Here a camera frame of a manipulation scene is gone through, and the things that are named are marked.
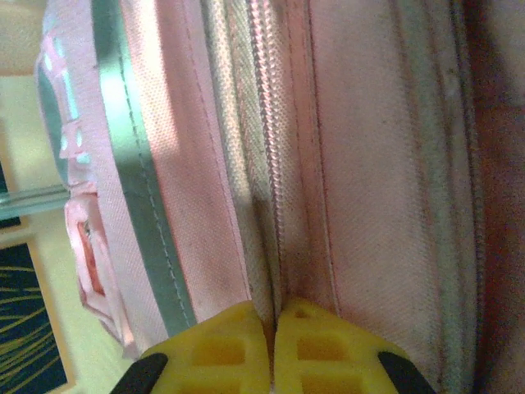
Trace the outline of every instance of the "gray reflective strip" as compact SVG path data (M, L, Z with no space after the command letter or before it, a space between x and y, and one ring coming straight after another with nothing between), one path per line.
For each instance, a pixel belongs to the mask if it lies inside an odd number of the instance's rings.
M41 66L37 68L37 85L43 121L51 141L52 155L55 159L58 174L64 185L67 185L67 160L60 158L62 119L60 118L60 111L58 109L57 96L55 95L51 81L47 78Z
M94 0L92 8L100 85L116 168L149 282L172 336L196 322L144 129L124 21L117 0Z

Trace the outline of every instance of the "zipper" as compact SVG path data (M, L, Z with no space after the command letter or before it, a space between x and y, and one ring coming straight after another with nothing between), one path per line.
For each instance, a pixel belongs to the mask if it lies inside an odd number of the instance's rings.
M283 218L283 190L281 176L281 133L283 114L279 113L280 93L277 88L282 79L276 31L276 16L269 0L249 3L249 21L256 65L260 111L267 155L268 175L272 188L272 211L276 226L277 255L283 257L285 226Z
M272 243L264 242L267 238L266 227L259 224L265 213L260 212L257 204L257 199L261 199L260 190L265 189L265 181L261 180L257 170L253 170L253 162L260 160L252 160L249 154L261 143L249 138L259 132L257 125L246 124L243 119L246 112L249 112L243 106L246 100L243 86L248 83L246 77L250 79L250 73L246 72L250 67L246 64L239 67L236 64L239 58L246 58L243 47L247 43L243 42L243 37L247 40L249 34L247 31L243 33L245 28L239 18L239 15L243 15L242 7L235 9L223 0L202 0L201 3L222 150L240 229L249 292L259 318L265 328L271 331L275 327L276 306L268 267L275 264L272 264L272 252L267 249L268 246L271 248Z

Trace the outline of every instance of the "pink fabric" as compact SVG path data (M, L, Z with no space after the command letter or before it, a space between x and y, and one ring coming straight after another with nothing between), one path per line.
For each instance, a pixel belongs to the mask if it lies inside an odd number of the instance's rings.
M81 120L82 145L91 156L90 166L96 181L101 223L114 280L121 293L137 350L141 353L167 339L167 332L144 269L112 155L94 50L91 3L49 0L46 17L54 21L50 31L62 40L66 54Z
M122 8L164 207L200 322L250 297L202 12L187 1Z
M478 111L477 125L485 183L487 257L480 368L495 365L498 384L512 387L523 381L520 376L525 368L525 358L519 355L525 354L525 336L519 331L525 326L525 109L483 108ZM511 365L508 359L521 364ZM517 392L496 390L498 384L491 384L490 392Z
M328 221L326 217L326 199L322 183L321 141L317 122L317 97L315 95L315 79L311 63L311 31L310 15L305 6L307 0L289 0L285 9L285 27L283 34L290 41L290 53L285 54L290 63L286 72L290 72L293 83L290 87L290 101L293 102L295 115L290 128L297 138L300 158L300 179L286 179L285 187L289 184L302 184L300 193L303 199L292 203L294 214L308 218L309 251L306 256L299 258L298 237L291 237L291 256L285 262L287 267L282 271L287 276L289 292L294 296L314 300L317 304L336 314L340 314L333 277L333 261L330 253ZM299 213L298 206L303 204L305 212ZM294 227L301 226L301 220L291 216L289 219Z
M438 387L436 266L391 4L325 0L310 12L341 316L404 348Z
M70 110L67 102L66 86L64 85L64 72L67 71L66 59L61 57L55 49L53 39L57 37L57 32L50 29L43 37L41 52L37 60L43 72L51 82L55 95L57 96L58 108L62 119L62 138L61 151L59 158L67 160L67 180L64 180L68 187L76 187L85 182L93 182L94 174L91 171L89 161L82 163L79 158L89 154L85 151L82 144L78 145L79 136L82 136L81 120L71 119Z
M109 258L97 196L78 195L65 207L66 229L75 253L80 299L123 346L138 357L133 333Z

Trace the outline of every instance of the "pink strap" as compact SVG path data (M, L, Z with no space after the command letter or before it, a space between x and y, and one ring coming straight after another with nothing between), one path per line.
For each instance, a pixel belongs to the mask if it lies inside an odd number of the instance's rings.
M65 213L82 305L125 347L125 355L138 356L109 258L97 196L77 195L66 204Z
M51 30L43 37L37 63L42 65L43 72L52 84L57 95L61 119L64 120L69 117L66 89L62 79L63 72L67 70L67 65L66 59L60 57L53 45L55 34L56 31Z
M62 147L60 149L60 158L76 158L83 152L80 122L78 120L70 121L62 126Z
M88 166L92 178L89 179L96 183L111 267L135 343L140 351L145 351L166 340L168 335L144 267L112 153L99 84L91 2L48 0L46 16L47 21L54 21L54 25L47 23L46 31L62 41L67 59L81 120L82 147L90 154ZM89 183L75 185L73 195L86 193Z

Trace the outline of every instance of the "zipper teeth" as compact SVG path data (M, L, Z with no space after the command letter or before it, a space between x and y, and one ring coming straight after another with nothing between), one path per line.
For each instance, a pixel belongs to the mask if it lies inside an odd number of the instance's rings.
M208 56L212 67L212 83L221 132L222 152L226 162L236 223L240 230L246 279L253 305L263 325L267 328L273 325L275 314L272 284L250 183L248 155L244 147L238 103L239 92L235 81L234 52L232 51L235 33L231 32L231 24L236 14L233 12L232 15L224 0L202 0L201 5L206 25ZM246 18L245 9L242 15ZM251 53L250 42L247 40L249 36L245 34L244 37L248 53ZM244 129L244 133L250 133L249 127Z
M276 26L268 0L253 0L249 6L250 29L252 33L253 56L256 63L256 78L261 106L261 118L265 139L268 173L272 188L272 207L276 224L277 253L282 261L284 245L283 190L281 180L280 121L275 109L279 102L278 82L280 80L279 46Z

